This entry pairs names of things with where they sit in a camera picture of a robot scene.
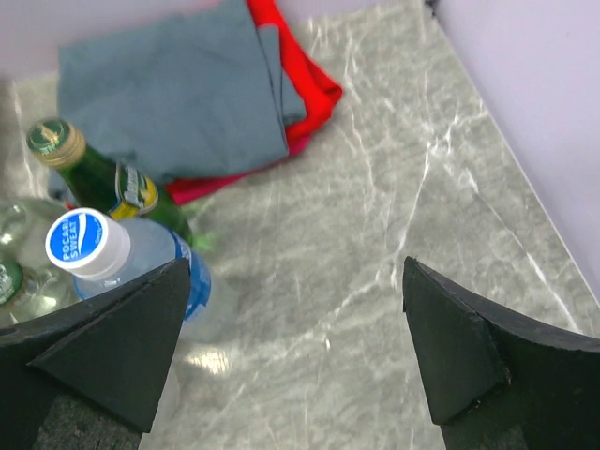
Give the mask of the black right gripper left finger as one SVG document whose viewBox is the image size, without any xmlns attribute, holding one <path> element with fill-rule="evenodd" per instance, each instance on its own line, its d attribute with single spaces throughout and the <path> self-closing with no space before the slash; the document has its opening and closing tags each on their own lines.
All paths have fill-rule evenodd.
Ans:
<svg viewBox="0 0 600 450">
<path fill-rule="evenodd" d="M 150 432 L 190 289 L 188 263 L 1 330 L 4 449 L 136 449 Z"/>
</svg>

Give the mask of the clear bottle green cap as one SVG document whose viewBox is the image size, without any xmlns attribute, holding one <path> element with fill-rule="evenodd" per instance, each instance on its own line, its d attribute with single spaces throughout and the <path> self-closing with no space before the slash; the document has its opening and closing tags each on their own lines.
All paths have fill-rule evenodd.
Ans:
<svg viewBox="0 0 600 450">
<path fill-rule="evenodd" d="M 33 269 L 1 254 L 1 328 L 24 323 L 80 301 L 73 277 L 53 266 Z"/>
<path fill-rule="evenodd" d="M 53 223 L 66 213 L 60 202 L 21 197 L 1 201 L 1 251 L 31 268 L 50 265 L 45 239 Z"/>
</svg>

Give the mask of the clear bottle blue cap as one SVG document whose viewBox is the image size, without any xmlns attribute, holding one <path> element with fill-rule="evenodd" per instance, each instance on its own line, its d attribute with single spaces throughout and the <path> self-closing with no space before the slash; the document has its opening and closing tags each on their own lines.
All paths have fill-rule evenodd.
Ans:
<svg viewBox="0 0 600 450">
<path fill-rule="evenodd" d="M 74 277 L 82 300 L 106 293 L 178 258 L 187 262 L 183 337 L 208 342 L 218 335 L 210 310 L 212 278 L 203 259 L 175 232 L 147 218 L 116 220 L 92 208 L 66 212 L 48 230 L 50 261 Z"/>
</svg>

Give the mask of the green glass bottle yellow label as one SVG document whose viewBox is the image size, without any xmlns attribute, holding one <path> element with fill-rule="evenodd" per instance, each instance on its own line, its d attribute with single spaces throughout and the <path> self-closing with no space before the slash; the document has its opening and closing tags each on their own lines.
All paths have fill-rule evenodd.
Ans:
<svg viewBox="0 0 600 450">
<path fill-rule="evenodd" d="M 100 154 L 68 121 L 41 119 L 27 131 L 26 142 L 39 161 L 60 174 L 79 206 L 118 220 L 149 218 L 193 243 L 184 213 L 164 187 L 133 166 Z"/>
</svg>

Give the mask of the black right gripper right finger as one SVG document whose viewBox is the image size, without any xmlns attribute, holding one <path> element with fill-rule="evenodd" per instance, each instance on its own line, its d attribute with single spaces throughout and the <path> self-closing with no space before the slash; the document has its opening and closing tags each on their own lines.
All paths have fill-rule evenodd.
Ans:
<svg viewBox="0 0 600 450">
<path fill-rule="evenodd" d="M 446 448 L 598 448 L 597 338 L 488 300 L 412 257 L 403 310 Z"/>
</svg>

